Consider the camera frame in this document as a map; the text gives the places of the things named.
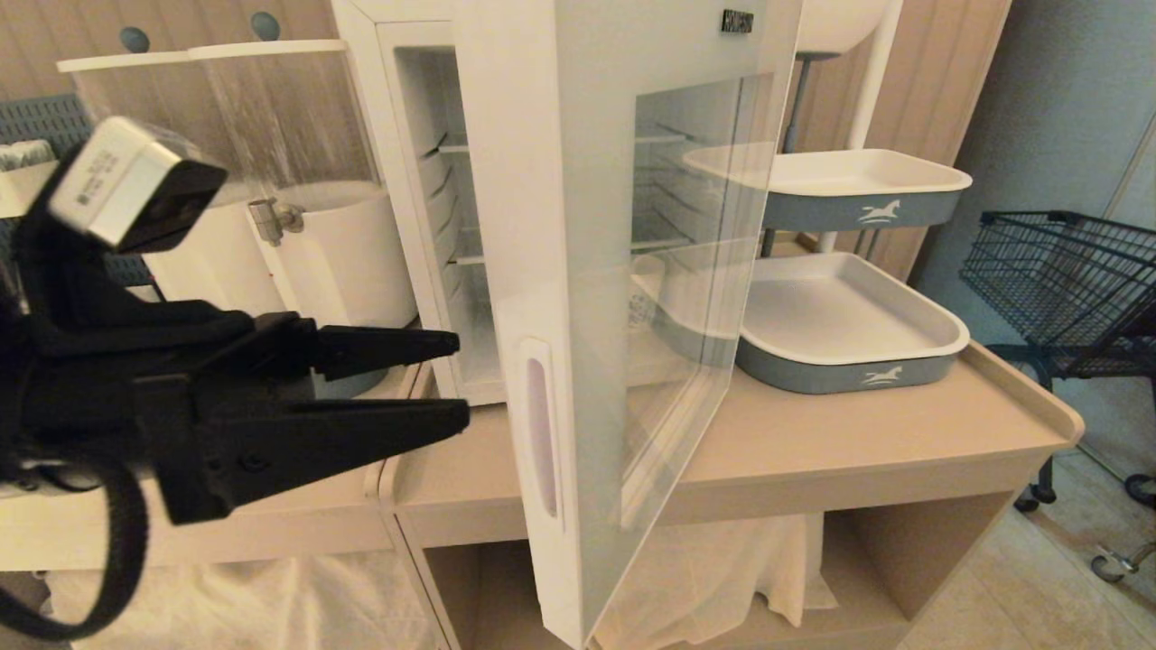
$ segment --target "cart wheel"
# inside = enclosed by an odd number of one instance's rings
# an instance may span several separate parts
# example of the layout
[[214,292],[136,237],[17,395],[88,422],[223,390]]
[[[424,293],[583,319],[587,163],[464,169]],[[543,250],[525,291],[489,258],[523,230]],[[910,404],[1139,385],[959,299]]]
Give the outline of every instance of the cart wheel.
[[1055,503],[1055,490],[1040,486],[1031,486],[1031,495],[1040,503]]
[[1097,555],[1091,560],[1091,573],[1096,574],[1099,579],[1116,584],[1124,579],[1125,574],[1117,574],[1109,569],[1112,562],[1104,557],[1103,555]]
[[1039,508],[1039,502],[1035,498],[1015,500],[1015,509],[1021,512],[1035,512]]
[[1136,503],[1149,508],[1156,508],[1156,495],[1149,494],[1144,490],[1144,485],[1153,480],[1156,479],[1146,474],[1132,474],[1127,479],[1124,479],[1124,489],[1127,490],[1128,496],[1131,496]]

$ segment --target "white tray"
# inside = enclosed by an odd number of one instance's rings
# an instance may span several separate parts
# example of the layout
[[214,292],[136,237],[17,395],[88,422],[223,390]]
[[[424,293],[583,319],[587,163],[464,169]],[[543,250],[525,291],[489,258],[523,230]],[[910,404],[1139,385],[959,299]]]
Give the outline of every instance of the white tray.
[[969,338],[954,313],[853,254],[761,259],[738,364],[796,392],[906,386],[942,378]]

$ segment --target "door handle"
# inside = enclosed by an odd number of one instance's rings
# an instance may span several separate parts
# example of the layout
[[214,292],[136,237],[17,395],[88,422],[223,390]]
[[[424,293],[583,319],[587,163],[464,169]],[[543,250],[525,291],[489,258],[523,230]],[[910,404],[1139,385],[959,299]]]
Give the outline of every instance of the door handle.
[[560,524],[562,512],[562,463],[558,455],[558,427],[554,398],[554,367],[549,344],[539,339],[523,339],[519,345],[519,365],[523,372],[523,418],[528,437],[525,446],[533,470],[534,487],[542,509]]

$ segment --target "shopping cart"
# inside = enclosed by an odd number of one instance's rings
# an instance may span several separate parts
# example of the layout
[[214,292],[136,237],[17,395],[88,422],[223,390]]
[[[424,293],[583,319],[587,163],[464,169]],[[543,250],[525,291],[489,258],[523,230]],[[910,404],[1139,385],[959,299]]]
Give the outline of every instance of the shopping cart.
[[[959,276],[1024,339],[990,349],[1030,367],[1044,389],[1053,379],[1147,377],[1156,401],[1156,231],[1073,212],[985,212]],[[1154,486],[1143,474],[1125,480],[1149,505]],[[1048,459],[1015,505],[1028,512],[1053,501]],[[1105,551],[1092,570],[1116,582],[1124,576],[1107,569],[1110,559],[1135,573],[1154,549],[1131,563]]]

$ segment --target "wire basket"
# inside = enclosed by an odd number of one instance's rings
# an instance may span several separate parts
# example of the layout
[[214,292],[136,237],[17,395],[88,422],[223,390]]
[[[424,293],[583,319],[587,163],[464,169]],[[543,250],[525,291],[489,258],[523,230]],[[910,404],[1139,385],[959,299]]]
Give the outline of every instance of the wire basket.
[[1156,231],[1072,212],[985,212],[959,276],[1058,377],[1156,374]]

